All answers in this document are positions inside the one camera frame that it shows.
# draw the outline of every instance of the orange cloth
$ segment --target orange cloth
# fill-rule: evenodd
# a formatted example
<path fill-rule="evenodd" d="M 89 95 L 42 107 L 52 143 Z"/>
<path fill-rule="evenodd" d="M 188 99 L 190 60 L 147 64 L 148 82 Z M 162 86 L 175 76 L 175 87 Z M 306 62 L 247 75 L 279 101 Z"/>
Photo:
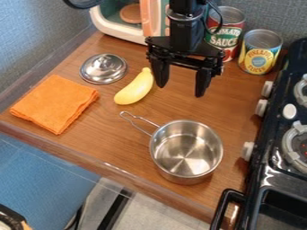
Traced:
<path fill-rule="evenodd" d="M 98 95 L 95 89 L 52 75 L 18 101 L 10 112 L 59 135 Z"/>

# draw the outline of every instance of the tomato sauce can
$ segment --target tomato sauce can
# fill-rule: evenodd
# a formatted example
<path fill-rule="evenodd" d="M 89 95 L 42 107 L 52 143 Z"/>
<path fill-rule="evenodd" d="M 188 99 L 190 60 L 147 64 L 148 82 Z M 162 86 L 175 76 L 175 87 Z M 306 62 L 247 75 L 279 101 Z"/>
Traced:
<path fill-rule="evenodd" d="M 219 6 L 219 9 L 224 19 L 223 27 L 215 35 L 207 33 L 206 41 L 219 49 L 223 49 L 225 52 L 223 62 L 227 62 L 232 60 L 237 53 L 239 37 L 245 24 L 245 15 L 241 10 L 230 6 Z M 214 32 L 219 21 L 220 16 L 214 9 L 211 9 L 207 17 L 207 28 Z"/>
<path fill-rule="evenodd" d="M 267 74 L 276 64 L 283 39 L 269 30 L 253 30 L 244 36 L 239 66 L 253 75 Z"/>

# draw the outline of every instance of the can label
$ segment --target can label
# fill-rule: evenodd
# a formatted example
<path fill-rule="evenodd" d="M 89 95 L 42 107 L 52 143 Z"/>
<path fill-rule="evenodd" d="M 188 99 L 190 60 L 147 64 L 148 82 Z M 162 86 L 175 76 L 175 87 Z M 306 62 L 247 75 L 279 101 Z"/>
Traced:
<path fill-rule="evenodd" d="M 223 62 L 230 61 L 235 57 L 243 25 L 243 22 L 237 24 L 225 24 L 216 34 L 206 34 L 206 42 L 224 50 L 225 58 L 223 59 Z M 207 26 L 211 32 L 214 32 L 218 26 L 218 22 L 209 17 Z"/>
<path fill-rule="evenodd" d="M 275 65 L 281 47 L 275 49 L 257 49 L 252 46 L 242 44 L 239 56 L 239 66 L 244 71 L 254 75 L 264 75 Z"/>

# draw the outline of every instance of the stainless steel pan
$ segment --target stainless steel pan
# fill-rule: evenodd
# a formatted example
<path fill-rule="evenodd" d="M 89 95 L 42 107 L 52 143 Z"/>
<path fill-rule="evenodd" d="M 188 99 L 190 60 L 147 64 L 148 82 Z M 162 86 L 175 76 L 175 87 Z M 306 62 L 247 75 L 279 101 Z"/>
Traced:
<path fill-rule="evenodd" d="M 138 127 L 127 115 L 148 122 L 157 129 L 150 134 Z M 159 173 L 169 181 L 179 184 L 200 183 L 222 161 L 221 138 L 202 123 L 179 119 L 158 126 L 127 111 L 122 111 L 120 116 L 151 137 L 150 154 Z"/>

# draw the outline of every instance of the wooden countertop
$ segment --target wooden countertop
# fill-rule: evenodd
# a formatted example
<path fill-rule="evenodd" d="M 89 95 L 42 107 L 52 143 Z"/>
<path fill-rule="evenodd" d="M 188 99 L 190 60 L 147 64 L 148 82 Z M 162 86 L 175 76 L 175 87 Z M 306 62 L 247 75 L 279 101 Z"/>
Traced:
<path fill-rule="evenodd" d="M 164 203 L 197 217 L 211 217 L 222 191 L 242 190 L 248 164 L 241 158 L 245 141 L 253 141 L 260 118 L 253 115 L 261 88 L 276 73 L 248 75 L 237 62 L 226 63 L 224 75 L 213 79 L 206 95 L 194 97 L 195 71 L 171 67 L 171 78 L 157 86 L 140 102 L 128 106 L 114 103 L 113 97 L 145 66 L 146 47 L 96 32 L 51 73 L 79 84 L 95 87 L 100 99 L 62 135 L 55 136 L 29 121 L 1 114 L 0 130 L 96 173 L 142 191 Z M 129 64 L 128 75 L 110 85 L 87 84 L 79 77 L 81 64 L 100 53 L 113 53 Z M 224 143 L 224 159 L 205 182 L 182 186 L 164 180 L 155 170 L 148 151 L 149 137 L 119 113 L 130 111 L 158 124 L 174 119 L 193 119 L 213 128 Z"/>

